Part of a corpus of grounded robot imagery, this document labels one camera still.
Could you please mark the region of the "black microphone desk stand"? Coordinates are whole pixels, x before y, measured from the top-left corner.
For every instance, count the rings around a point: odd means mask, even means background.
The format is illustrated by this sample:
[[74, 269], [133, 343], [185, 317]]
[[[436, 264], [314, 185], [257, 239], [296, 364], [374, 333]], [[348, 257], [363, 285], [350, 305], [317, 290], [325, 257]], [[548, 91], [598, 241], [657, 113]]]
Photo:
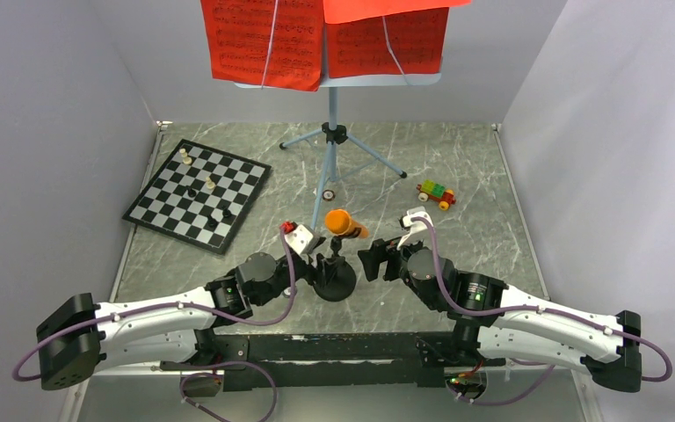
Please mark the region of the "black microphone desk stand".
[[348, 298], [356, 288], [357, 275], [353, 267], [340, 254], [344, 236], [334, 236], [330, 240], [331, 255], [316, 254], [316, 280], [313, 289], [327, 302], [341, 302]]

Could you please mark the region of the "orange toy microphone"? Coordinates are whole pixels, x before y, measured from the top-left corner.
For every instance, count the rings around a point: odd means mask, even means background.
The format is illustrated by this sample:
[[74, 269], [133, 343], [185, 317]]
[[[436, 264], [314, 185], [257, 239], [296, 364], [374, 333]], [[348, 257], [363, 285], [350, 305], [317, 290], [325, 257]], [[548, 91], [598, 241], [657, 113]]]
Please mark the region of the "orange toy microphone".
[[326, 229], [335, 236], [367, 238], [368, 229], [344, 209], [333, 209], [324, 218]]

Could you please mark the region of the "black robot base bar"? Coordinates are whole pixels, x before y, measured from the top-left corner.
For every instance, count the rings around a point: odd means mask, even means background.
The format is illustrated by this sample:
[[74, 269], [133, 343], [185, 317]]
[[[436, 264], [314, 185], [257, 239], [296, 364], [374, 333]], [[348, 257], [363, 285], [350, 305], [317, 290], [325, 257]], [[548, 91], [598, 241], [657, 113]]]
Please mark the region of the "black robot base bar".
[[445, 374], [464, 372], [481, 362], [443, 331], [219, 335], [213, 351], [198, 363], [164, 361], [164, 372], [200, 371], [224, 364], [226, 392], [278, 387], [414, 384], [436, 388]]

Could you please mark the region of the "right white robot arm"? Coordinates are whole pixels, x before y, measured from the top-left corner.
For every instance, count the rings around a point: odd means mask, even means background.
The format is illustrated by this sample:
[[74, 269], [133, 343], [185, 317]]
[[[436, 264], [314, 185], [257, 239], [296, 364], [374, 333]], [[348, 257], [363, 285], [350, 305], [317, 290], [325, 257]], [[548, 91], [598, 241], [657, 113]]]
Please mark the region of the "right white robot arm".
[[459, 270], [447, 258], [439, 260], [436, 274], [430, 248], [398, 243], [380, 239], [359, 251], [364, 274], [370, 281], [400, 280], [428, 309], [454, 321], [441, 347], [446, 363], [526, 360], [576, 370], [611, 390], [636, 393], [642, 387], [639, 314], [570, 309], [494, 277]]

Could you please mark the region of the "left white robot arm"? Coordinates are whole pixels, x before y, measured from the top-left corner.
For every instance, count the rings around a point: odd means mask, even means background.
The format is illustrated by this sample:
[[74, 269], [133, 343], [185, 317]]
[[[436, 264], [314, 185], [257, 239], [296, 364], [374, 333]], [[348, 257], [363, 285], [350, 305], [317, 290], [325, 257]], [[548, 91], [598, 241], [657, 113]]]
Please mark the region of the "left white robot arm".
[[355, 288], [343, 280], [339, 256], [303, 259], [287, 248], [283, 257], [257, 252], [225, 275], [182, 294], [157, 299], [94, 302], [70, 297], [36, 329], [40, 386], [66, 389], [93, 374], [154, 360], [210, 367], [219, 355], [214, 328], [252, 325], [253, 306], [263, 306], [305, 280], [325, 301], [339, 302]]

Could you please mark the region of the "brown poker chip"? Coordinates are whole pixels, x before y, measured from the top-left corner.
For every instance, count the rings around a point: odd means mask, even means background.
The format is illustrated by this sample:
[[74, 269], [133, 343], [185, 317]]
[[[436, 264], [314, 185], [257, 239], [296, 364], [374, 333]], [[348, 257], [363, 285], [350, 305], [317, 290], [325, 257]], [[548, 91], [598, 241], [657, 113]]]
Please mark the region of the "brown poker chip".
[[325, 201], [332, 201], [335, 199], [335, 193], [330, 189], [326, 189], [322, 192], [322, 199]]

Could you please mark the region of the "colourful toy block car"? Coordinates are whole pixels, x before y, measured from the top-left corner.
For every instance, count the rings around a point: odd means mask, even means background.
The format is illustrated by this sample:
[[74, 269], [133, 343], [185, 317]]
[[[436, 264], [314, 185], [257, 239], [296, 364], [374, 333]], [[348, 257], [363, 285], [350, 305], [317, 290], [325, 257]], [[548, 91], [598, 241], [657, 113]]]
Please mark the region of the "colourful toy block car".
[[427, 179], [417, 184], [417, 197], [422, 202], [434, 201], [441, 210], [448, 210], [456, 203], [455, 193], [433, 180]]

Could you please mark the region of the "light blue music stand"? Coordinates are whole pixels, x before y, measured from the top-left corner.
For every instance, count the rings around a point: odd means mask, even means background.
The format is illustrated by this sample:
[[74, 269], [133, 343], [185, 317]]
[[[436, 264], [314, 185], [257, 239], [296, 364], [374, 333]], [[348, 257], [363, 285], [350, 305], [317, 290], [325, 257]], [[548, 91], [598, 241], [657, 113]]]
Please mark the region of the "light blue music stand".
[[315, 190], [315, 205], [311, 218], [310, 227], [315, 229], [318, 225], [318, 220], [321, 215], [321, 206], [324, 202], [322, 199], [322, 192], [329, 189], [327, 186], [330, 182], [338, 182], [340, 177], [337, 174], [337, 153], [338, 146], [344, 142], [351, 142], [355, 146], [362, 149], [372, 158], [368, 164], [375, 162], [384, 164], [400, 178], [406, 178], [407, 172], [400, 167], [392, 164], [386, 157], [379, 152], [372, 149], [361, 141], [356, 136], [352, 135], [344, 125], [338, 124], [338, 89], [340, 87], [367, 87], [367, 86], [428, 86], [435, 84], [440, 80], [441, 74], [411, 74], [402, 65], [402, 62], [397, 56], [397, 49], [399, 48], [399, 39], [391, 37], [388, 21], [385, 17], [381, 19], [382, 37], [386, 45], [386, 50], [394, 62], [399, 73], [397, 75], [366, 75], [366, 76], [349, 76], [346, 78], [325, 78], [320, 86], [328, 90], [328, 110], [329, 118], [319, 128], [300, 135], [290, 141], [279, 144], [280, 149], [288, 149], [289, 147], [313, 137], [323, 137], [325, 140], [325, 152], [323, 156], [321, 175]]

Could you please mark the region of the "black white chessboard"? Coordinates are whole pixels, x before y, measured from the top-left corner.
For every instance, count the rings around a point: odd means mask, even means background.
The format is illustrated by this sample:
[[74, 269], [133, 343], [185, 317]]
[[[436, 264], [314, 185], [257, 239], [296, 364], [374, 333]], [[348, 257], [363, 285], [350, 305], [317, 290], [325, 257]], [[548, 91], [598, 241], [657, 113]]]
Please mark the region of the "black white chessboard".
[[271, 172], [269, 164], [183, 139], [122, 219], [223, 255]]

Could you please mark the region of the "electronics board right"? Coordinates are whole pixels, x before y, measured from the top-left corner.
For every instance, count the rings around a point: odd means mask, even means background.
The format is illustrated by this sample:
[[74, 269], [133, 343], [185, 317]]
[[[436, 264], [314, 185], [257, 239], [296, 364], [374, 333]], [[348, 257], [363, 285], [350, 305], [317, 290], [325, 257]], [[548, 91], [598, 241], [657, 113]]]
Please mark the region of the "electronics board right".
[[445, 384], [457, 400], [471, 399], [476, 401], [487, 390], [488, 374], [481, 368], [474, 372], [445, 374]]

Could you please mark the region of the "small electronics box left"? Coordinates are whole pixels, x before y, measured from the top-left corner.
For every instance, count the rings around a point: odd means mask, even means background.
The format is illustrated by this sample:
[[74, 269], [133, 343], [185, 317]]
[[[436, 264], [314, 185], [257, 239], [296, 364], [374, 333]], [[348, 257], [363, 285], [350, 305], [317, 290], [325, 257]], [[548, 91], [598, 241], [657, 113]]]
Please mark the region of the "small electronics box left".
[[218, 375], [197, 375], [184, 379], [180, 383], [185, 397], [215, 397], [221, 392], [223, 378]]

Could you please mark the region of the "left red sheet music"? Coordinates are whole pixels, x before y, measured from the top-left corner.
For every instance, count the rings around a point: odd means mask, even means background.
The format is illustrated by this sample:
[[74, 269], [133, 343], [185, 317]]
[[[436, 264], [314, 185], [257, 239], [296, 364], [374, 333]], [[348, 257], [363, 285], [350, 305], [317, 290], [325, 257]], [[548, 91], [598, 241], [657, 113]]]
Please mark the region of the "left red sheet music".
[[323, 3], [211, 0], [200, 3], [212, 78], [317, 91], [323, 71]]

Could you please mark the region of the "red sheet music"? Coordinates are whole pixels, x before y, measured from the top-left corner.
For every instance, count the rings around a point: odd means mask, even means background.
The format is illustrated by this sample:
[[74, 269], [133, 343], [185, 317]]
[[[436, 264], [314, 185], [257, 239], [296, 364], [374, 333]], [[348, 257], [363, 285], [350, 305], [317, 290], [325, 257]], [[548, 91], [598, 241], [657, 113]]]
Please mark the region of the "red sheet music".
[[450, 10], [468, 0], [325, 1], [330, 78], [438, 74]]
[[323, 71], [323, 3], [211, 0], [200, 3], [212, 78], [317, 91]]

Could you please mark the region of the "right red sheet music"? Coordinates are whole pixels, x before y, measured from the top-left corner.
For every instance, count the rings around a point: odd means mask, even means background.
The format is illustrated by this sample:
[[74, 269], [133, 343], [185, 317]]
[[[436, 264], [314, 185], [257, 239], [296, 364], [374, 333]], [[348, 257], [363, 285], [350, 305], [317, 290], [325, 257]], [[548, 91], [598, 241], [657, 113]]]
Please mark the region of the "right red sheet music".
[[450, 10], [468, 0], [325, 1], [330, 78], [438, 74]]

